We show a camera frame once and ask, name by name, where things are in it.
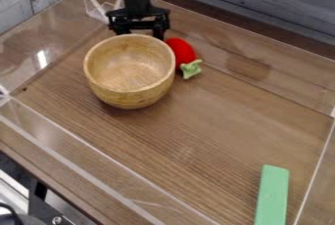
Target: wooden bowl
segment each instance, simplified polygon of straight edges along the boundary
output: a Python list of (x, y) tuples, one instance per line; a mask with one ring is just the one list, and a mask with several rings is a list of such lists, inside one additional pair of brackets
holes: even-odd
[(121, 109), (154, 104), (174, 80), (173, 50), (158, 39), (126, 34), (98, 43), (88, 51), (83, 71), (96, 97)]

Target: green eraser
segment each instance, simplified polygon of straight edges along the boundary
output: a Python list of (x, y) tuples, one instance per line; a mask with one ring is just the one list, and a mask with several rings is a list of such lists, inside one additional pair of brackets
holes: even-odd
[(265, 165), (257, 195), (255, 225), (285, 225), (289, 170)]

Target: bowl rim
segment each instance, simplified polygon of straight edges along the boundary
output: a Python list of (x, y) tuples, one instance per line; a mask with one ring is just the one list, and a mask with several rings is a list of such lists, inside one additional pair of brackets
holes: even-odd
[[(157, 44), (162, 45), (166, 50), (169, 51), (170, 53), (170, 56), (171, 56), (171, 66), (170, 66), (170, 69), (167, 70), (165, 76), (158, 80), (155, 81), (153, 84), (147, 85), (147, 86), (143, 86), (142, 88), (137, 89), (137, 90), (130, 90), (130, 91), (118, 91), (112, 88), (110, 88), (108, 86), (106, 85), (102, 85), (100, 83), (96, 82), (96, 80), (94, 79), (92, 75), (90, 74), (90, 71), (88, 71), (88, 68), (87, 68), (87, 63), (88, 63), (88, 60), (90, 60), (90, 55), (91, 53), (106, 43), (108, 42), (110, 40), (114, 40), (116, 38), (127, 38), (130, 36), (137, 36), (139, 38), (147, 38), (150, 40), (153, 40)], [(115, 36), (111, 36), (110, 38), (104, 39), (103, 41), (100, 41), (99, 43), (96, 43), (88, 50), (88, 52), (86, 53), (84, 55), (84, 60), (83, 60), (83, 72), (84, 72), (84, 75), (88, 79), (88, 81), (91, 83), (94, 83), (98, 87), (108, 90), (108, 91), (112, 91), (115, 93), (119, 93), (119, 94), (129, 94), (129, 93), (138, 93), (141, 91), (145, 91), (147, 89), (151, 89), (154, 88), (155, 86), (158, 86), (163, 81), (166, 81), (169, 79), (169, 77), (171, 76), (171, 74), (174, 74), (174, 70), (175, 70), (175, 55), (174, 55), (174, 52), (170, 48), (170, 46), (163, 42), (161, 41), (159, 39), (154, 38), (153, 36), (150, 35), (146, 35), (146, 34), (138, 34), (138, 33), (131, 33), (131, 34), (122, 34), (122, 35), (115, 35)]]

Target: green sponge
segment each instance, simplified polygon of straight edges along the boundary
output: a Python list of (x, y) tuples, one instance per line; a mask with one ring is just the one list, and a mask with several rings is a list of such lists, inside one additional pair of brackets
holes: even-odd
[(255, 225), (285, 225), (289, 171), (265, 165), (261, 169)]

